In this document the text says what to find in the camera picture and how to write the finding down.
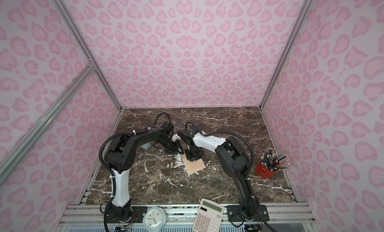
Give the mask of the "beige envelope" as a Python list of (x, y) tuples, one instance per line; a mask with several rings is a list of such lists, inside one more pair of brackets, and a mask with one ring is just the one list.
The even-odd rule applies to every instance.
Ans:
[(206, 168), (202, 159), (191, 162), (191, 161), (187, 160), (186, 155), (182, 155), (182, 161), (185, 165), (185, 169), (186, 169), (188, 175), (192, 175), (192, 174), (199, 172), (200, 170), (203, 170)]

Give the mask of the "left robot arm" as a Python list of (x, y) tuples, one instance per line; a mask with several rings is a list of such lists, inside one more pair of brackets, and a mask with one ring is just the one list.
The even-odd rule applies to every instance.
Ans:
[(173, 139), (174, 125), (164, 122), (140, 132), (119, 133), (108, 138), (100, 148), (99, 160), (109, 171), (112, 195), (104, 211), (104, 223), (132, 222), (129, 174), (136, 158), (137, 149), (147, 143), (161, 144), (171, 155), (184, 154), (180, 139)]

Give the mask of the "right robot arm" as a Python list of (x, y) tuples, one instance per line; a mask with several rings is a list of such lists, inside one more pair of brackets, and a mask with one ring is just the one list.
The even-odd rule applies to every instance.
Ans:
[(184, 129), (178, 136), (186, 143), (186, 156), (192, 161), (200, 159), (204, 150), (215, 153), (227, 176), (233, 179), (242, 206), (240, 214), (246, 221), (269, 221), (268, 213), (262, 211), (250, 180), (250, 172), (255, 162), (255, 154), (250, 143), (242, 136), (230, 131), (217, 131), (210, 134), (198, 130)]

